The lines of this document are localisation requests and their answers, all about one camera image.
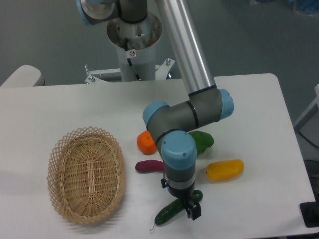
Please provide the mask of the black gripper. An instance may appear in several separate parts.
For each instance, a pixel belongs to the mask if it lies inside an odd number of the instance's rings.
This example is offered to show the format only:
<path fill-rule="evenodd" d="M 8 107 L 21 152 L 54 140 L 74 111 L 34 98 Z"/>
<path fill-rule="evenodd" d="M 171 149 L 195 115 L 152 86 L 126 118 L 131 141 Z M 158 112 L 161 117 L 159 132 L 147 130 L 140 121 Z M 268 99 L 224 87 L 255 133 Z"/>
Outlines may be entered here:
<path fill-rule="evenodd" d="M 198 202 L 192 200 L 192 192 L 194 191 L 195 177 L 177 182 L 167 177 L 160 180 L 162 188 L 167 188 L 169 193 L 181 200 L 183 207 L 186 210 L 187 217 L 196 220 L 201 216 L 201 206 Z"/>

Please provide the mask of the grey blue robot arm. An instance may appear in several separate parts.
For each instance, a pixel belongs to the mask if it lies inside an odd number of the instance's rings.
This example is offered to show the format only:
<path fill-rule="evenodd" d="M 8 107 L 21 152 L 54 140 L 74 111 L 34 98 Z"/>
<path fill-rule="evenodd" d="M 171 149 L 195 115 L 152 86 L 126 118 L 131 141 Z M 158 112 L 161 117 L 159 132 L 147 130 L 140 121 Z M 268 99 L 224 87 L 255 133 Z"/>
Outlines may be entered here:
<path fill-rule="evenodd" d="M 77 1 L 86 24 L 108 24 L 124 82 L 156 78 L 155 44 L 167 31 L 189 99 L 175 106 L 154 102 L 144 109 L 143 120 L 163 159 L 162 186 L 182 201 L 189 218 L 197 219 L 201 207 L 192 199 L 197 152 L 189 132 L 229 117 L 234 104 L 210 74 L 188 1 L 159 0 L 157 6 L 160 17 L 149 12 L 145 0 Z"/>

